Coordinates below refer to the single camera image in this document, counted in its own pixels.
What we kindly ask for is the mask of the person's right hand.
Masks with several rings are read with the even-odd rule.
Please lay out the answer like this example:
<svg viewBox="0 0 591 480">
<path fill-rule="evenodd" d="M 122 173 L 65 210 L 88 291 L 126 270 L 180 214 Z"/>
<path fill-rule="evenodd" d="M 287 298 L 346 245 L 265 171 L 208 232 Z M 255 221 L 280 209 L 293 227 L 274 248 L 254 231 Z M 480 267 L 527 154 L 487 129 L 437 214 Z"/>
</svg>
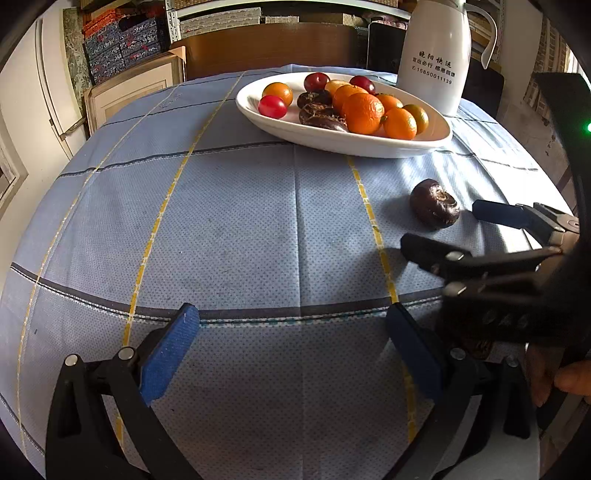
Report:
<svg viewBox="0 0 591 480">
<path fill-rule="evenodd" d="M 561 356 L 560 349 L 528 345 L 526 368 L 532 401 L 536 407 L 546 403 L 553 387 L 568 394 L 582 396 L 590 403 L 590 360 L 561 367 Z"/>
</svg>

